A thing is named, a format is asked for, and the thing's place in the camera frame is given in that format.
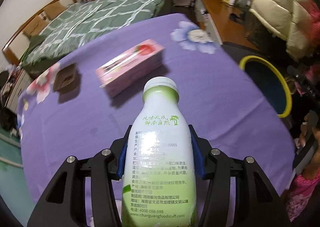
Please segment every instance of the purple tablecloth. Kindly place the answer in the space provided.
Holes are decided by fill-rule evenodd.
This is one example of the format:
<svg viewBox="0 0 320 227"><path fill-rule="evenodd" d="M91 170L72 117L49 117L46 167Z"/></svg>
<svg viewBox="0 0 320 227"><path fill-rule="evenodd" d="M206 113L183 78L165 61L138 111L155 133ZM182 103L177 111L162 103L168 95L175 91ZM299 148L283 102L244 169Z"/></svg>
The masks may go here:
<svg viewBox="0 0 320 227"><path fill-rule="evenodd" d="M172 14L132 24L63 58L60 67L76 62L81 74L80 93L70 101L59 104L58 93L52 91L39 104L36 94L21 95L18 113L25 117L21 151L34 202L66 157L91 157L124 136L143 107L143 86L155 76L167 76L176 82L179 109L200 137L230 157L253 156L277 192L283 192L294 157L288 131L252 80L222 49L215 54L184 50L171 39L170 33L181 20L188 19ZM111 100L99 88L95 69L149 38L166 48L164 66ZM23 109L25 101L27 110ZM113 184L116 199L121 199L122 182ZM206 195L203 186L207 182L197 181L199 212ZM234 184L231 190L229 224L233 221Z"/></svg>

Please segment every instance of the pink clothing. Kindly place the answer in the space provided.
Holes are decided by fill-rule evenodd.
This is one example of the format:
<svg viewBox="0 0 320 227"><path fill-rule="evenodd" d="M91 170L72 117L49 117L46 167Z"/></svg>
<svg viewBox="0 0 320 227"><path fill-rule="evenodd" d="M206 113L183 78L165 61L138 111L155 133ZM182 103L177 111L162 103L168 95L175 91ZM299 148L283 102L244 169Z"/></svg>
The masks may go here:
<svg viewBox="0 0 320 227"><path fill-rule="evenodd" d="M306 207L316 185L320 182L320 170L316 177L307 180L298 175L289 188L288 201L286 202L286 210L290 221L292 222Z"/></svg>
<svg viewBox="0 0 320 227"><path fill-rule="evenodd" d="M314 85L316 85L318 82L320 82L320 64L313 64L310 66L310 69L305 72L305 76ZM298 82L294 82L294 85L296 86L296 89L298 93L300 93L300 96L304 95L306 92L304 92L301 88L301 86L298 84Z"/></svg>
<svg viewBox="0 0 320 227"><path fill-rule="evenodd" d="M310 1L309 14L311 16L310 37L314 45L320 44L320 10L313 0Z"/></svg>

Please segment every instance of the white puffer jacket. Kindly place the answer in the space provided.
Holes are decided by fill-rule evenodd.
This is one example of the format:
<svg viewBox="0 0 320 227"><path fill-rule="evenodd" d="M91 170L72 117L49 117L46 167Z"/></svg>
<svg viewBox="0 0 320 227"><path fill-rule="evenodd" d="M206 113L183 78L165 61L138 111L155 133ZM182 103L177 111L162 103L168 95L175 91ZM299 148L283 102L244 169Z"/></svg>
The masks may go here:
<svg viewBox="0 0 320 227"><path fill-rule="evenodd" d="M308 53L311 16L309 0L253 0L250 12L274 35L287 42L287 52L298 60Z"/></svg>

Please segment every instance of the flower print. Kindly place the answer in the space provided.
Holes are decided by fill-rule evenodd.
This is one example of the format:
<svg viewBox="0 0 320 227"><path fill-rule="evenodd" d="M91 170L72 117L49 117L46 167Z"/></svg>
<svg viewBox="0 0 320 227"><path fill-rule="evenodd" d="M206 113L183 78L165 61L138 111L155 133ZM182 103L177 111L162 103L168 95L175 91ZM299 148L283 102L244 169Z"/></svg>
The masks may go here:
<svg viewBox="0 0 320 227"><path fill-rule="evenodd" d="M207 32L189 21L180 21L179 28L176 28L170 36L185 50L199 50L202 53L214 54L219 48Z"/></svg>
<svg viewBox="0 0 320 227"><path fill-rule="evenodd" d="M27 88L27 93L30 95L37 92L37 103L41 103L49 95L51 84L54 83L57 72L59 71L60 63L55 63L49 69L44 71L39 77L34 80Z"/></svg>
<svg viewBox="0 0 320 227"><path fill-rule="evenodd" d="M20 128L24 124L24 113L22 115L17 114L17 126Z"/></svg>
<svg viewBox="0 0 320 227"><path fill-rule="evenodd" d="M19 128L20 141L22 140L22 127Z"/></svg>

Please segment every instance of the bottle label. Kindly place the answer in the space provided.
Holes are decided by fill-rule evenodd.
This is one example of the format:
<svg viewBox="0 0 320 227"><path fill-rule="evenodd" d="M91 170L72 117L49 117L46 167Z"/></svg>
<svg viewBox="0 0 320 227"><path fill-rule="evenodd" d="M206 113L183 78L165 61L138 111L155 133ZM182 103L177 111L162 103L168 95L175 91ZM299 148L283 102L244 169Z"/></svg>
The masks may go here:
<svg viewBox="0 0 320 227"><path fill-rule="evenodd" d="M123 226L194 226L190 133L181 133L177 115L143 117L139 128L129 135L126 161L132 164L125 168Z"/></svg>

